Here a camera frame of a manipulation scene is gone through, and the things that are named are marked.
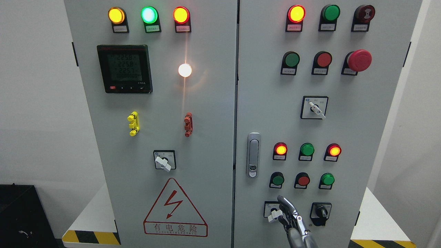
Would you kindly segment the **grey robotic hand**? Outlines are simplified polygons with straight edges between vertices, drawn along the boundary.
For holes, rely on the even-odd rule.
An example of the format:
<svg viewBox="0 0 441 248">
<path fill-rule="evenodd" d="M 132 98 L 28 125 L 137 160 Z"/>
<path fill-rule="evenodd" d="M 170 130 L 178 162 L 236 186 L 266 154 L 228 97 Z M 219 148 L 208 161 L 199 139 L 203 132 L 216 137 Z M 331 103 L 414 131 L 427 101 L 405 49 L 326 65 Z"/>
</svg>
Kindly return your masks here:
<svg viewBox="0 0 441 248">
<path fill-rule="evenodd" d="M 295 206 L 284 196 L 277 196 L 279 207 L 283 216 L 278 221 L 284 226 L 288 242 L 291 248 L 318 248 L 318 244 L 312 233 L 306 228 L 302 216 Z"/>
</svg>

